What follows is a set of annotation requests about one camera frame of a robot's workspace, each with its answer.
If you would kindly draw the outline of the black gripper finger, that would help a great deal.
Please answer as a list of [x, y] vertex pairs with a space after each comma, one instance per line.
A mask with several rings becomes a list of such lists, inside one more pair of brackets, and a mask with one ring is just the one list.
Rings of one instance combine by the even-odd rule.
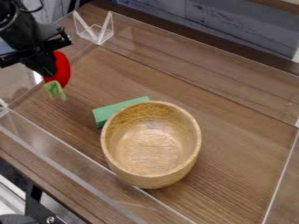
[[28, 50], [23, 56], [23, 63], [44, 77], [52, 77], [57, 72], [53, 52]]

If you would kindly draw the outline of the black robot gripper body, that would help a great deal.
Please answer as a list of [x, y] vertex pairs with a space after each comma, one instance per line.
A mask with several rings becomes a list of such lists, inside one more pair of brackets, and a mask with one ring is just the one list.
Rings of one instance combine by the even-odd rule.
[[33, 13], [40, 7], [28, 10], [21, 0], [0, 0], [0, 39], [13, 49], [0, 52], [0, 67], [24, 64], [25, 51], [44, 51], [53, 53], [71, 45], [69, 35], [59, 24], [41, 24]]

